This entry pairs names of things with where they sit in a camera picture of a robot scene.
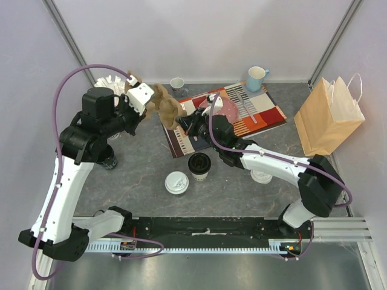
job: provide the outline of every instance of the paper bag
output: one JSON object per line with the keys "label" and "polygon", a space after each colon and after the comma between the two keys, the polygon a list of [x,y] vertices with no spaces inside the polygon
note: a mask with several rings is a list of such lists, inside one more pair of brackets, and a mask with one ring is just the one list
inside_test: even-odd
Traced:
{"label": "paper bag", "polygon": [[353,99],[341,77],[335,82],[321,78],[299,112],[294,117],[305,155],[328,155],[365,121],[358,102],[363,94],[360,77],[360,97]]}

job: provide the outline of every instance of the paper bag handle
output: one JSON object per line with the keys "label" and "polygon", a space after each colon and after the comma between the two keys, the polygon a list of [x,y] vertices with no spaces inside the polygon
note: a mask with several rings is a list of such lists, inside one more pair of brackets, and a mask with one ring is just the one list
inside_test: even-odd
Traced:
{"label": "paper bag handle", "polygon": [[330,85],[329,85],[328,89],[329,89],[331,86],[333,86],[333,88],[332,88],[332,96],[331,96],[331,103],[330,103],[330,105],[329,105],[329,107],[332,107],[332,104],[333,104],[333,92],[334,92],[334,80],[333,80],[332,82],[330,82],[329,84],[330,84]]}
{"label": "paper bag handle", "polygon": [[363,95],[363,81],[362,81],[362,77],[360,76],[360,74],[359,74],[358,72],[355,73],[355,74],[352,76],[352,78],[351,78],[350,82],[348,83],[348,86],[346,86],[346,88],[347,88],[347,89],[350,88],[350,84],[351,84],[351,82],[352,82],[352,80],[353,80],[353,78],[354,78],[355,76],[359,76],[359,79],[360,79],[360,97],[359,97],[359,99],[356,101],[356,102],[359,104],[359,101],[360,101],[360,99],[362,98],[362,95]]}
{"label": "paper bag handle", "polygon": [[[360,97],[359,97],[359,99],[356,101],[356,103],[359,104],[359,101],[360,101],[360,99],[362,98],[362,95],[363,95],[363,81],[362,81],[362,77],[360,76],[360,74],[359,74],[358,72],[355,73],[355,74],[352,76],[352,78],[351,78],[350,82],[348,83],[348,85],[346,86],[346,88],[347,88],[347,89],[350,88],[350,84],[351,84],[353,78],[355,78],[355,76],[359,76],[359,79],[360,79]],[[330,88],[331,86],[333,86],[333,89],[332,89],[331,104],[329,105],[329,107],[331,107],[332,104],[333,104],[334,80],[333,80],[332,82],[330,82],[329,88]]]}

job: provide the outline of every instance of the pink plate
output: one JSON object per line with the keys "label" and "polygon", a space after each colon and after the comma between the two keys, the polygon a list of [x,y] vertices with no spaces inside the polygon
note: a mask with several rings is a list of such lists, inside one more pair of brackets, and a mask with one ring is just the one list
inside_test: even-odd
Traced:
{"label": "pink plate", "polygon": [[[233,124],[238,119],[238,107],[236,104],[231,101],[229,98],[221,97],[223,101],[223,107],[215,113],[215,115],[223,115],[226,116],[227,120],[230,124]],[[208,101],[205,99],[199,105],[201,108],[208,107]]]}

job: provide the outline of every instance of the paper cup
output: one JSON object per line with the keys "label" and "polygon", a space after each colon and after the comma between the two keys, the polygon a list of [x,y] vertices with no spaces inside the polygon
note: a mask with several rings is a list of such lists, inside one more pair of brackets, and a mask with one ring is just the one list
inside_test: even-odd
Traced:
{"label": "paper cup", "polygon": [[268,184],[270,181],[272,181],[273,178],[273,175],[256,170],[250,171],[250,175],[254,179],[254,181],[261,184]]}
{"label": "paper cup", "polygon": [[203,181],[211,168],[211,159],[204,153],[195,153],[188,160],[188,168],[193,178],[197,181]]}

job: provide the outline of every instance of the colorful placemat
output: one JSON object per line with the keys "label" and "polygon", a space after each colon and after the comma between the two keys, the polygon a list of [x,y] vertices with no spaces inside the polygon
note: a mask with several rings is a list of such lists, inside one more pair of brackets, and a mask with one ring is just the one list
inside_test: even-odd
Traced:
{"label": "colorful placemat", "polygon": [[[254,115],[257,123],[254,123],[252,118],[248,115],[234,90],[244,99],[245,104],[249,107],[250,112]],[[189,115],[199,107],[208,94],[218,91],[220,92],[220,96],[231,99],[237,105],[239,119],[233,124],[234,132],[235,135],[242,137],[243,139],[286,123],[285,114],[281,111],[263,85],[258,92],[249,92],[246,88],[246,82],[237,83],[214,91],[205,92],[191,98],[186,98],[181,100],[180,103]],[[163,129],[174,158],[185,156],[209,147],[208,143],[200,137],[186,136],[180,126],[175,130],[167,130],[165,127],[163,127]]]}

